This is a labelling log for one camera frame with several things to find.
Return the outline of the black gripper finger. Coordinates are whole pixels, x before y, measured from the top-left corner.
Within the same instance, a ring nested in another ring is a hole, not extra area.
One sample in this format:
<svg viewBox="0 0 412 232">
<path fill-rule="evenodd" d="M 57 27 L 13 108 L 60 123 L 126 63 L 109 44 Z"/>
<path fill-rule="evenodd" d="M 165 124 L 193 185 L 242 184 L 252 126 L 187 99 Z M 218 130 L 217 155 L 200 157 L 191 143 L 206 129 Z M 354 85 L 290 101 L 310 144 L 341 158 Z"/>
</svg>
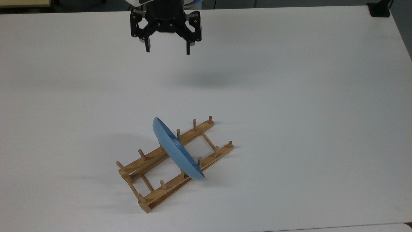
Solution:
<svg viewBox="0 0 412 232">
<path fill-rule="evenodd" d="M 190 55 L 191 46 L 202 40 L 200 11 L 186 14 L 181 10 L 175 18 L 175 32 L 186 41 L 186 54 Z"/>
<path fill-rule="evenodd" d="M 144 28 L 140 28 L 139 23 L 147 19 L 148 23 Z M 132 9 L 130 14 L 130 28 L 131 36 L 139 38 L 145 44 L 146 52 L 150 52 L 150 36 L 155 33 L 155 20 L 145 11 L 139 9 Z"/>
</svg>

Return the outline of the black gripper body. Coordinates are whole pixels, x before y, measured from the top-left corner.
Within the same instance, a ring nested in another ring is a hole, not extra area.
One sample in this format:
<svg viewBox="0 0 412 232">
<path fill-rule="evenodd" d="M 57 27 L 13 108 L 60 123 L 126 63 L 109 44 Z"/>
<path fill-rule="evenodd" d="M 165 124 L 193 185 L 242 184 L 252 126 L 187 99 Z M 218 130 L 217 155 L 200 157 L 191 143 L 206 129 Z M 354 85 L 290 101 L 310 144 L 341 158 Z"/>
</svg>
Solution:
<svg viewBox="0 0 412 232">
<path fill-rule="evenodd" d="M 183 0 L 153 0 L 146 4 L 148 31 L 173 33 L 173 29 L 186 28 Z"/>
</svg>

